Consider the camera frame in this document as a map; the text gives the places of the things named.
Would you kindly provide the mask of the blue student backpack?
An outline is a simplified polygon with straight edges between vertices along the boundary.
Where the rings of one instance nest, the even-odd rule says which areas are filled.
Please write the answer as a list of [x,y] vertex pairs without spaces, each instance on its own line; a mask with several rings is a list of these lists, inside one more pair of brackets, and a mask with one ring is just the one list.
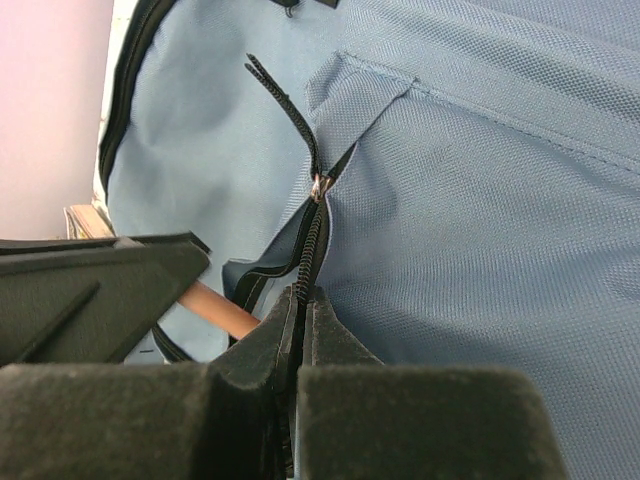
[[265,314],[318,283],[389,363],[541,388],[573,479],[639,475],[635,1],[141,1],[100,146],[121,236],[190,231]]

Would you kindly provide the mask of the orange pencil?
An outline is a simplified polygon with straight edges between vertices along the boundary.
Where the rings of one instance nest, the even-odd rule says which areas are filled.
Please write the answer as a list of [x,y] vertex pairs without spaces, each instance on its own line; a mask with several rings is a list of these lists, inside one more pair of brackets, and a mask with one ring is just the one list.
[[201,282],[195,282],[179,304],[236,340],[251,333],[260,321]]

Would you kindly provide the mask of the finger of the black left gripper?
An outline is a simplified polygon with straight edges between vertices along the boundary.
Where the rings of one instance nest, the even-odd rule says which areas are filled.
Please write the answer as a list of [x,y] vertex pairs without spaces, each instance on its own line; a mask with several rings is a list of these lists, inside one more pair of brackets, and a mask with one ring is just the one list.
[[194,234],[1,243],[1,362],[118,363],[199,279]]

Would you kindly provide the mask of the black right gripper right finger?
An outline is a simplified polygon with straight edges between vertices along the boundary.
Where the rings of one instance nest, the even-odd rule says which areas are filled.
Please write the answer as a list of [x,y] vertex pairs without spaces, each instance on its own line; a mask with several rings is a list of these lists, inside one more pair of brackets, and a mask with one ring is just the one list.
[[543,399],[520,372],[389,366],[322,291],[298,372],[304,479],[564,479]]

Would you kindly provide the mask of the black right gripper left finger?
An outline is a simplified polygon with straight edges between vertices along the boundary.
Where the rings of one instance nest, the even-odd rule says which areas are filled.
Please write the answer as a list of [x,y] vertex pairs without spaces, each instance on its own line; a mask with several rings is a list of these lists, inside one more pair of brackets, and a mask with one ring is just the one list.
[[2,477],[283,478],[273,376],[296,307],[285,289],[208,364],[4,367]]

